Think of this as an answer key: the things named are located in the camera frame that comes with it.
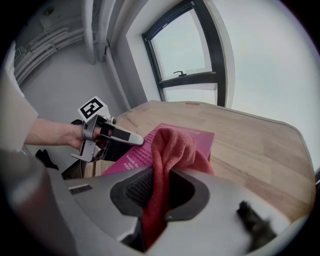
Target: pink book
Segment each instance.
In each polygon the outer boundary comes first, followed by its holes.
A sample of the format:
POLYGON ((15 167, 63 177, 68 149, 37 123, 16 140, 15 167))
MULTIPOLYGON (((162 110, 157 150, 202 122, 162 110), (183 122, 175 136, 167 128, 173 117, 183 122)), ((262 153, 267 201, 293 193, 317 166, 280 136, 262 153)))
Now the pink book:
POLYGON ((156 132, 160 128, 173 128, 192 135, 196 139, 196 149, 199 150, 208 160, 210 160, 211 147, 214 142, 215 136, 214 133, 160 123, 156 128, 149 132, 147 136, 144 137, 143 146, 134 146, 133 148, 131 148, 102 175, 120 173, 134 168, 151 166, 151 143, 156 132))

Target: red cloth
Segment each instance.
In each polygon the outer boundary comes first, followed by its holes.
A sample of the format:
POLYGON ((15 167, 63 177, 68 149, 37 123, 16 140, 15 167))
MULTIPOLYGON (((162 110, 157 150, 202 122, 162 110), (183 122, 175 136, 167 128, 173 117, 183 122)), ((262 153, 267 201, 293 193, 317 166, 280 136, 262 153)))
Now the red cloth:
POLYGON ((206 157, 196 149, 196 139, 172 128, 160 128, 151 144, 153 194, 143 210, 143 233, 150 247, 165 229, 169 207, 169 172, 172 167, 190 168, 207 174, 214 171, 206 157))

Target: human arm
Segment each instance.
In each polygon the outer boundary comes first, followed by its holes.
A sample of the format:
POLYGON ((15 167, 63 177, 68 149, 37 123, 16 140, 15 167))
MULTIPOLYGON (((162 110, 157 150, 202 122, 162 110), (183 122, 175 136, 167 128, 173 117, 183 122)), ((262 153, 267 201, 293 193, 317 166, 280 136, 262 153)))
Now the human arm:
MULTIPOLYGON (((100 134, 101 128, 94 129, 94 136, 100 134)), ((83 126, 59 123, 37 118, 24 143, 38 146, 71 146, 81 149, 84 140, 83 126)))

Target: label sticker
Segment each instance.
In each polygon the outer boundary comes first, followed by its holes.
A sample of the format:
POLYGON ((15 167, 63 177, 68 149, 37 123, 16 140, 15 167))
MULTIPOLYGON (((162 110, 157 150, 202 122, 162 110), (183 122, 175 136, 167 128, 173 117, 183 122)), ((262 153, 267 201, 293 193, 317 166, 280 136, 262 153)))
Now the label sticker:
POLYGON ((86 123, 95 115, 110 117, 107 105, 97 96, 93 97, 80 107, 78 112, 86 123))

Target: black mesh grille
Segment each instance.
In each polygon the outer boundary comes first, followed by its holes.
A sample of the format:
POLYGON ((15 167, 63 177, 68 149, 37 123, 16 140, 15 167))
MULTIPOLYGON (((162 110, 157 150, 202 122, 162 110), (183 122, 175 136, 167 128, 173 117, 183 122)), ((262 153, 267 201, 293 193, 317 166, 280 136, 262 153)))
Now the black mesh grille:
POLYGON ((147 207, 154 187, 153 172, 149 171, 144 176, 126 187, 125 195, 142 208, 147 207))
POLYGON ((92 190, 92 187, 89 186, 88 184, 85 184, 83 186, 78 186, 75 188, 69 188, 71 195, 79 194, 88 190, 92 190))

